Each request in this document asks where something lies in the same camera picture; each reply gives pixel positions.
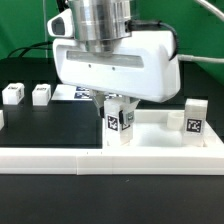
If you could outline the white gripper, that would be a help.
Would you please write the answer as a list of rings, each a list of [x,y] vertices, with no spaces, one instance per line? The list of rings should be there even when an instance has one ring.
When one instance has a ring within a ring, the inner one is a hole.
[[[104,117],[104,93],[121,98],[119,122],[131,125],[139,99],[164,102],[180,90],[176,40],[170,31],[131,31],[106,39],[109,25],[86,21],[96,40],[79,40],[72,11],[67,9],[47,23],[53,41],[53,57],[60,81],[93,90],[91,98]]]

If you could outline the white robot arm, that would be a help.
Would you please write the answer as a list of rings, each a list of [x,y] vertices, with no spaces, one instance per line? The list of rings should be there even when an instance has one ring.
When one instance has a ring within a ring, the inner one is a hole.
[[[183,55],[173,27],[134,20],[132,0],[66,0],[47,23],[64,84],[88,88],[110,126],[129,126],[140,99],[164,102],[180,89],[179,63],[224,63]]]

